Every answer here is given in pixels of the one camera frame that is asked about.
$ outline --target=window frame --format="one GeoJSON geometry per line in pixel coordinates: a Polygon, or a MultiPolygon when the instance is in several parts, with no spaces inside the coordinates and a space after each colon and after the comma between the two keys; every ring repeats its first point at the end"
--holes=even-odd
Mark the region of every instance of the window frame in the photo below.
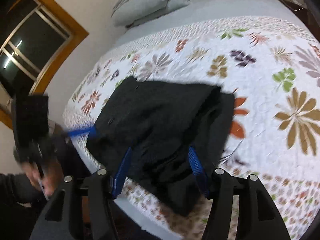
{"type": "MultiPolygon", "coordinates": [[[[17,0],[10,10],[19,3],[17,0]]],[[[55,73],[72,51],[89,35],[60,5],[54,0],[38,0],[48,11],[70,31],[70,37],[52,55],[46,66],[39,73],[29,94],[43,94],[55,73]]],[[[0,106],[0,121],[12,129],[11,115],[0,106]]]]}

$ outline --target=bedsheet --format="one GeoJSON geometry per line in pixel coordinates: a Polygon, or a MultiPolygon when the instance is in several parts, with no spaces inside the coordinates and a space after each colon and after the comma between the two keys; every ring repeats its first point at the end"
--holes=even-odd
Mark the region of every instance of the bedsheet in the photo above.
{"type": "MultiPolygon", "coordinates": [[[[235,93],[230,135],[220,167],[256,174],[292,239],[320,207],[320,44],[309,31],[274,17],[210,20],[148,35],[106,53],[70,99],[64,121],[93,124],[127,76],[140,81],[218,84],[235,93]]],[[[92,169],[99,163],[73,141],[92,169]]],[[[183,239],[201,239],[212,201],[200,199],[188,217],[174,214],[130,179],[122,194],[144,216],[183,239]]],[[[235,238],[234,198],[229,239],[235,238]]]]}

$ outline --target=folded black clothing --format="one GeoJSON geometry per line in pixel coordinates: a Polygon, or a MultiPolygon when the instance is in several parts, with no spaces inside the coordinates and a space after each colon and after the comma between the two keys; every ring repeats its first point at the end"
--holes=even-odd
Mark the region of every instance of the folded black clothing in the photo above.
{"type": "Polygon", "coordinates": [[[208,176],[229,134],[234,95],[206,84],[125,79],[113,92],[86,147],[114,176],[132,148],[127,176],[176,213],[187,216],[200,196],[188,162],[192,146],[208,176]]]}

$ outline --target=gray bed sheet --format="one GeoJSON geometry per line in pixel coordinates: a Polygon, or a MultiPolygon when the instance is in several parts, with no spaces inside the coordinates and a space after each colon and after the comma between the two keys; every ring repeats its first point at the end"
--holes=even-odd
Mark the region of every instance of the gray bed sheet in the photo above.
{"type": "Polygon", "coordinates": [[[169,28],[238,16],[272,16],[307,29],[293,12],[278,0],[191,0],[186,7],[128,29],[113,47],[169,28]]]}

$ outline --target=hand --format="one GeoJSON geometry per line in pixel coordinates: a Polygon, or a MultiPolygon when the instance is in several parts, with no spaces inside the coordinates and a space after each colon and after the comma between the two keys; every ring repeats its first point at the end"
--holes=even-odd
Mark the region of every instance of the hand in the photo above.
{"type": "MultiPolygon", "coordinates": [[[[41,191],[38,180],[40,173],[35,163],[23,163],[22,169],[30,180],[30,183],[37,190],[41,191]]],[[[57,160],[52,160],[44,170],[44,177],[42,178],[42,185],[44,186],[44,193],[51,196],[63,180],[63,172],[60,163],[57,160]]]]}

